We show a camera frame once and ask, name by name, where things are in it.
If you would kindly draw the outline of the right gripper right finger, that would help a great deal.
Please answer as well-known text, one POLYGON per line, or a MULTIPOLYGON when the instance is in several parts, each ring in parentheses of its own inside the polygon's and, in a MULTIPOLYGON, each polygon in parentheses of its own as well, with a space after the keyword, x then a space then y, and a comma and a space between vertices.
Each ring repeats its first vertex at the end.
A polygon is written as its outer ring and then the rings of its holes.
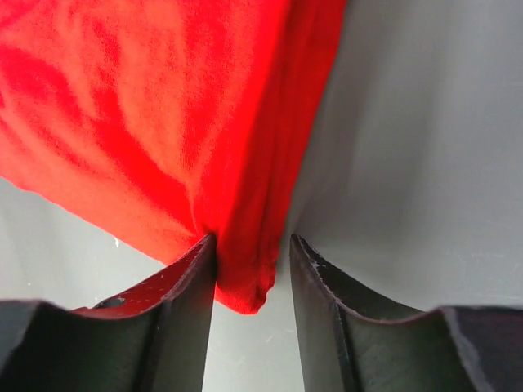
POLYGON ((306 391, 472 391, 445 318, 399 304, 290 238, 306 391))

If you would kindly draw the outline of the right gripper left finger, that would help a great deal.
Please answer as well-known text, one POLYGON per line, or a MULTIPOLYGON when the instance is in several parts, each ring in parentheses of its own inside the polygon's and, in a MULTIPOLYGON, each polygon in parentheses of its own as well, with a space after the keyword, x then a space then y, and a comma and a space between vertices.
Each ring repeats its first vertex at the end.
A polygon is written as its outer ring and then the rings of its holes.
POLYGON ((93 308, 16 302, 18 391, 200 391, 216 239, 93 308))

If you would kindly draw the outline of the red t-shirt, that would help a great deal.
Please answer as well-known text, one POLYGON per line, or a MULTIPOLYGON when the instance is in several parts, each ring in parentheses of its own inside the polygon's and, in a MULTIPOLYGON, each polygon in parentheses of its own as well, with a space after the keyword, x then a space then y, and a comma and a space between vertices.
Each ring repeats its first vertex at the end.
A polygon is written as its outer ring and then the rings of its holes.
POLYGON ((255 314, 344 1, 4 1, 1 174, 255 314))

